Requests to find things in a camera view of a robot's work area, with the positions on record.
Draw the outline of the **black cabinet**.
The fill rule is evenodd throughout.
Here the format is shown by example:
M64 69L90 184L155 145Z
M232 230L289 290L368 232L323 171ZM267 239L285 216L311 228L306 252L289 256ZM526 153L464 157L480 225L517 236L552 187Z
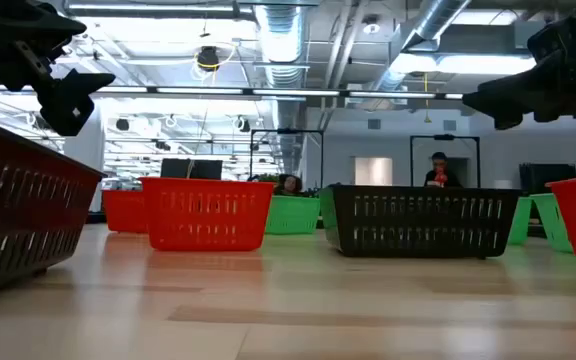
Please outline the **black cabinet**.
M576 177L573 164L523 163L519 165L521 189L528 194L549 192L547 183Z

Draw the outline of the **black round ceiling device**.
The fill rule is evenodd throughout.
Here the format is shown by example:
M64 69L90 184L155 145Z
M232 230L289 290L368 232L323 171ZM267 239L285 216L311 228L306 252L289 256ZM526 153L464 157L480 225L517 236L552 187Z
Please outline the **black round ceiling device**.
M220 59L215 46L203 46L196 57L196 64L204 72L215 72L219 68Z

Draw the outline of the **silver round ceiling duct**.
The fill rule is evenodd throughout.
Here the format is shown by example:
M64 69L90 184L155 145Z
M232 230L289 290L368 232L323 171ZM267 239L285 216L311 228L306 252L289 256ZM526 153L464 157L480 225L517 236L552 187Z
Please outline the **silver round ceiling duct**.
M271 64L264 70L267 86L275 90L303 88L306 70L297 64L304 59L306 11L288 5L257 5L254 10L259 23L263 60ZM305 126L302 105L293 100L276 100L272 105L275 128ZM278 141L282 172L295 174L301 159L299 147L303 144L303 136L280 135Z

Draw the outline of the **person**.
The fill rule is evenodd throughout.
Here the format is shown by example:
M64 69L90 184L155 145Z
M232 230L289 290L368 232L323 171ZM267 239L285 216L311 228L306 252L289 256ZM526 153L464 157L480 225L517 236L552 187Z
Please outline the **person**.
M425 176L425 187L461 188L457 176L447 167L447 156L443 152L435 152L431 156L433 169Z
M273 189L273 194L277 196L299 196L302 194L302 180L295 175L281 174Z

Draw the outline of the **green slotted plastic basket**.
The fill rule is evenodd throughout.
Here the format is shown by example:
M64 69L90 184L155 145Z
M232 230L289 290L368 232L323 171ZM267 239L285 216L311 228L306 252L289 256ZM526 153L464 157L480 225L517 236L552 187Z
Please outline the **green slotted plastic basket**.
M553 250L572 253L572 245L568 239L563 217L556 197L552 193L534 194L530 198L535 203L547 240Z
M530 197L520 197L517 201L509 236L509 245L524 245L528 238L530 215L533 200Z
M273 195L266 221L266 234L312 234L320 215L318 198Z

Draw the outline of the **long ceiling light strip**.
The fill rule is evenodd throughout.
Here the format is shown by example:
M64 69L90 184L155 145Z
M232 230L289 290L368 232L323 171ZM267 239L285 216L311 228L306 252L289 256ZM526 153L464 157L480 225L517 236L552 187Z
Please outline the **long ceiling light strip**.
M375 98L375 99L423 99L451 100L463 98L461 93L431 93L431 92L377 92L352 90L312 90L286 88L220 88L220 87L138 87L109 86L95 92L95 95L188 95L188 96L256 96L256 97L344 97L344 98Z

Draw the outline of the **silver slanted ceiling duct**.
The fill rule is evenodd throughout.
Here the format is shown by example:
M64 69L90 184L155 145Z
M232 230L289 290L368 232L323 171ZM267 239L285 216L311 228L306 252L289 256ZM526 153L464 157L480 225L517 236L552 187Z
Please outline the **silver slanted ceiling duct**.
M423 0L417 15L396 27L389 43L391 58L372 90L394 92L407 74L403 60L408 51L418 45L427 52L437 51L442 34L471 1Z

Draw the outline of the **white door panel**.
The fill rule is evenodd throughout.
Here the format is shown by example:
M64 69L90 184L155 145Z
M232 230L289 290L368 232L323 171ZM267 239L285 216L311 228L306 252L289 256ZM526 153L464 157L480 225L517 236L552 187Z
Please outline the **white door panel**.
M391 186L393 184L393 160L386 157L355 157L354 184Z

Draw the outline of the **dark red basket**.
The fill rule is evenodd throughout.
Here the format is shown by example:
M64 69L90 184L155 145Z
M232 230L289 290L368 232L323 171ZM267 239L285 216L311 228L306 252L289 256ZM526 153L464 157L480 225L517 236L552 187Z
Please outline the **dark red basket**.
M74 254L103 176L0 127L0 288Z

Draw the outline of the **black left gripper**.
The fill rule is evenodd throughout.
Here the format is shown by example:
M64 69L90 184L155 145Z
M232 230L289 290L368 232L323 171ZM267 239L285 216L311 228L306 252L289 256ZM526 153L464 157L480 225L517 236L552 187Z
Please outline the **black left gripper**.
M44 55L65 55L64 47L87 27L62 16L47 2L0 0L0 84L13 91L30 85L40 114L61 136L77 136L95 109L90 95L115 80L111 73L50 76Z

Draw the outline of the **black computer monitor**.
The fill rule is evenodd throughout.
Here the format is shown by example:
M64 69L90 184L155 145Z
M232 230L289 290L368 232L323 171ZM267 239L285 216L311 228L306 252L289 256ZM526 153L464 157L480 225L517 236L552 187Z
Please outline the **black computer monitor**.
M161 177L220 180L222 160L163 159Z

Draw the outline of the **black metal frame stand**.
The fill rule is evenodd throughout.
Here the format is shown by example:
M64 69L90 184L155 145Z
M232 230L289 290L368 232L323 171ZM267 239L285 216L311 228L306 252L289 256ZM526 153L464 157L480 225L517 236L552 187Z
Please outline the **black metal frame stand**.
M255 139L256 133L264 133L265 135L262 136L260 140ZM319 149L320 149L320 177L317 185L319 188L322 188L324 185L324 154L325 154L325 132L323 130L311 130L311 129L294 129L294 128L279 128L279 129L252 129L250 131L250 138L249 138L249 168L248 174L249 179L252 178L253 175L253 156L254 152L257 151L256 146L260 142L264 142L264 138L267 134L275 134L275 135L311 135L317 134L320 137L319 141Z
M409 183L410 186L415 185L415 170L414 170L414 140L420 139L432 139L433 141L454 141L455 139L460 140L472 140L475 142L476 149L476 187L482 188L481 181L481 140L479 136L458 136L452 134L436 134L436 135L411 135L409 136Z

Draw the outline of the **black slotted plastic basket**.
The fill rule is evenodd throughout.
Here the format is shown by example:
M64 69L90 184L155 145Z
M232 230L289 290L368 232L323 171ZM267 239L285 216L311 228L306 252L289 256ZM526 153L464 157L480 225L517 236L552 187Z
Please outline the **black slotted plastic basket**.
M347 257L501 256L521 192L331 185L319 193L327 241Z

